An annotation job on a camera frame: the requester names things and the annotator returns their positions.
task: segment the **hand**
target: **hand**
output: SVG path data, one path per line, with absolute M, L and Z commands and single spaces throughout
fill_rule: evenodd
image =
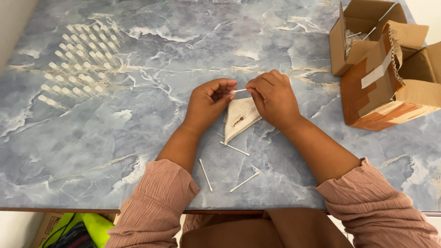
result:
M 181 126 L 202 135 L 234 99 L 235 95 L 229 92 L 236 89 L 236 84 L 232 79 L 215 79 L 196 87 Z
M 245 88 L 253 97 L 262 118 L 282 133 L 302 119 L 286 75 L 276 70 L 265 72 L 249 81 Z

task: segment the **cardboard box under table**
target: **cardboard box under table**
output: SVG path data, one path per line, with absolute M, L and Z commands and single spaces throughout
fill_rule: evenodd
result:
M 343 76 L 357 63 L 380 39 L 381 29 L 388 20 L 407 23 L 406 15 L 400 4 L 378 0 L 352 0 L 343 11 L 340 2 L 340 16 L 329 33 L 332 74 Z M 350 50 L 346 46 L 346 30 L 353 33 L 368 34 L 369 40 L 354 40 Z
M 380 41 L 341 79 L 347 125 L 383 130 L 441 109 L 441 42 L 428 26 L 388 21 Z

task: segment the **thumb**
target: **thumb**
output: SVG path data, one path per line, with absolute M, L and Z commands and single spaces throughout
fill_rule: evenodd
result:
M 254 88 L 248 89 L 248 93 L 253 97 L 254 104 L 256 105 L 259 113 L 265 109 L 265 104 L 263 103 L 263 96 Z
M 221 114 L 221 112 L 228 106 L 228 104 L 230 104 L 230 102 L 235 98 L 235 95 L 232 94 L 227 94 L 224 97 L 222 97 L 221 99 L 219 99 L 215 104 L 214 104 L 214 108 L 215 110 Z

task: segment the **person's right hand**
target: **person's right hand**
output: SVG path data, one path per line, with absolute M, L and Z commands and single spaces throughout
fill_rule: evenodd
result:
M 302 119 L 286 75 L 276 70 L 265 72 L 249 81 L 245 88 L 253 97 L 262 118 L 282 133 Z

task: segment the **black cable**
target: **black cable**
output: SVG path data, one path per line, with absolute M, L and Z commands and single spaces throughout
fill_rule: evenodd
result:
M 74 213 L 74 214 L 72 215 L 71 219 L 69 220 L 69 222 L 68 222 L 67 224 L 65 224 L 64 226 L 60 227 L 60 229 L 58 229 L 57 231 L 53 232 L 49 237 L 47 237 L 46 240 L 45 240 L 45 242 L 44 242 L 43 245 L 41 246 L 41 248 L 45 248 L 45 244 L 46 244 L 46 242 L 47 242 L 47 241 L 48 241 L 48 240 L 49 240 L 49 239 L 50 239 L 55 233 L 57 233 L 58 231 L 60 231 L 61 229 L 64 228 L 64 230 L 63 230 L 63 232 L 61 233 L 61 235 L 60 235 L 60 236 L 58 237 L 58 239 L 55 241 L 55 247 L 56 247 L 56 246 L 58 245 L 58 241 L 60 240 L 60 238 L 63 236 L 64 232 L 66 231 L 67 226 L 69 226 L 69 224 L 71 224 L 72 221 L 74 220 L 75 215 L 76 215 L 76 213 Z

